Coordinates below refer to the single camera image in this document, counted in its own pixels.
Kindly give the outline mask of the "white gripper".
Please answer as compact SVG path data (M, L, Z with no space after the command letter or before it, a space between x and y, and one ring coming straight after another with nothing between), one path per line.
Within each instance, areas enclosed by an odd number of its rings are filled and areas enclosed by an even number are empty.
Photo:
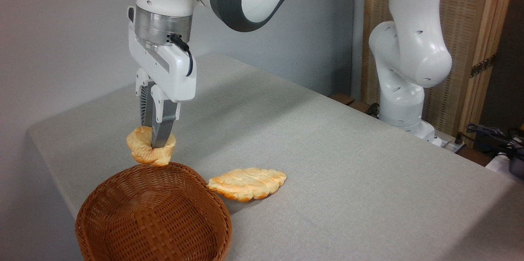
M189 49L192 15L167 16L129 6L129 52L136 73L142 126L152 127L154 149L168 143L179 104L193 99L195 59Z

